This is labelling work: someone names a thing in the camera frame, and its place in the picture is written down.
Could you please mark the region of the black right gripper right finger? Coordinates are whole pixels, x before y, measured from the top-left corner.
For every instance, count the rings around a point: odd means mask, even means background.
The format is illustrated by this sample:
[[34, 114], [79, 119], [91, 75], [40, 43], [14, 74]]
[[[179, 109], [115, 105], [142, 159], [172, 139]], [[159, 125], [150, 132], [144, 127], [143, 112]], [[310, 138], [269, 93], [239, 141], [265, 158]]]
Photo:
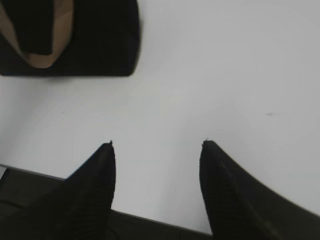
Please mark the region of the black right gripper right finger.
[[199, 181], [215, 240], [318, 240], [319, 216], [266, 187], [205, 140]]

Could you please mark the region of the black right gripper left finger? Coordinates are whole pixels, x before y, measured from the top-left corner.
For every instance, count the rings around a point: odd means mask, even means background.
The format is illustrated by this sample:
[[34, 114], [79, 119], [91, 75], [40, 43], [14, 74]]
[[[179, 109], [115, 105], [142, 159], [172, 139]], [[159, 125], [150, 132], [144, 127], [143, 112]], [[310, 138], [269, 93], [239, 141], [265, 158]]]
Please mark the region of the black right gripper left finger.
[[111, 143], [102, 144], [66, 179], [7, 168], [0, 179], [0, 237], [104, 240], [115, 183]]

